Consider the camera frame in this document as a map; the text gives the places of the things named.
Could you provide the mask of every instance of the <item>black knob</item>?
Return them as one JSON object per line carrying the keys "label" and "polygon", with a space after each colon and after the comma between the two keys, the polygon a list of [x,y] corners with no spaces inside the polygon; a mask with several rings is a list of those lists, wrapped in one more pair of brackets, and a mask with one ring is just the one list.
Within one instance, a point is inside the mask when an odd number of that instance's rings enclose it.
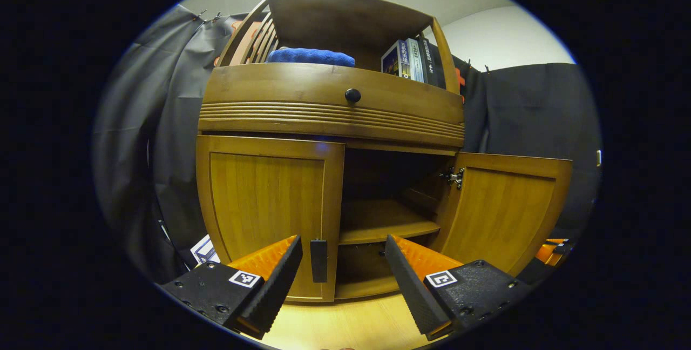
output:
{"label": "black knob", "polygon": [[345,92],[345,99],[349,102],[357,103],[360,101],[360,97],[360,91],[354,89],[353,87]]}

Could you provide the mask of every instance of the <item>open cabinet door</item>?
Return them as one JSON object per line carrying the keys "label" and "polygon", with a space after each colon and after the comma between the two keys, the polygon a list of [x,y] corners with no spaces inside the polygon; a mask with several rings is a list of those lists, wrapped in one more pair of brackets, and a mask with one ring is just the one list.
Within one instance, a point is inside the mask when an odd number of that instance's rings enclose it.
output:
{"label": "open cabinet door", "polygon": [[484,259],[516,276],[535,257],[558,219],[572,161],[459,153],[463,170],[439,207],[432,249],[461,262]]}

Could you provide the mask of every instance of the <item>blue towel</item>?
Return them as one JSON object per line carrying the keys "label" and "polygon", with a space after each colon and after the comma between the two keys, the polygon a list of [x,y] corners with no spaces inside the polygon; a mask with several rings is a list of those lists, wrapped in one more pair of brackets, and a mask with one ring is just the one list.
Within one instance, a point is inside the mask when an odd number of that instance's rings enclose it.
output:
{"label": "blue towel", "polygon": [[327,64],[355,67],[355,59],[349,55],[331,50],[288,48],[274,50],[266,62],[306,62],[309,64]]}

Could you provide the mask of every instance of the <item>book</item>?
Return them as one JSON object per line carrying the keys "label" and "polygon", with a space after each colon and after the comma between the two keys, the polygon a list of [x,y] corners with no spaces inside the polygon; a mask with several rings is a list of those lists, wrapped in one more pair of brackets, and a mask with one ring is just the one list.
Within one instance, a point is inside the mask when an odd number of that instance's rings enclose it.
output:
{"label": "book", "polygon": [[427,68],[427,56],[425,55],[424,37],[422,34],[417,36],[417,49],[420,51],[420,60],[422,62],[422,80],[425,84],[429,84],[429,69]]}
{"label": "book", "polygon": [[410,58],[408,47],[402,40],[397,40],[382,56],[382,73],[410,79]]}
{"label": "book", "polygon": [[427,71],[427,84],[431,86],[439,86],[439,74],[437,73],[437,62],[430,49],[430,42],[427,38],[420,35],[420,41],[422,41],[422,55],[424,55],[425,60],[427,60],[425,70]]}
{"label": "book", "polygon": [[422,58],[420,57],[420,50],[417,46],[417,41],[413,38],[406,40],[408,43],[408,51],[410,52],[410,68],[414,73],[413,79],[417,82],[424,83],[424,75],[422,74]]}

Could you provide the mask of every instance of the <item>wooden floor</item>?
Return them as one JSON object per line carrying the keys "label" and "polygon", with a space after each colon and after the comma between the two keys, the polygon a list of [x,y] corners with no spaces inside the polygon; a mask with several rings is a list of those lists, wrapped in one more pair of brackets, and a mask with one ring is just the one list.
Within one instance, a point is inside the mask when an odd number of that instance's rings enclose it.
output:
{"label": "wooden floor", "polygon": [[329,304],[283,304],[260,342],[283,350],[396,350],[429,343],[400,293]]}

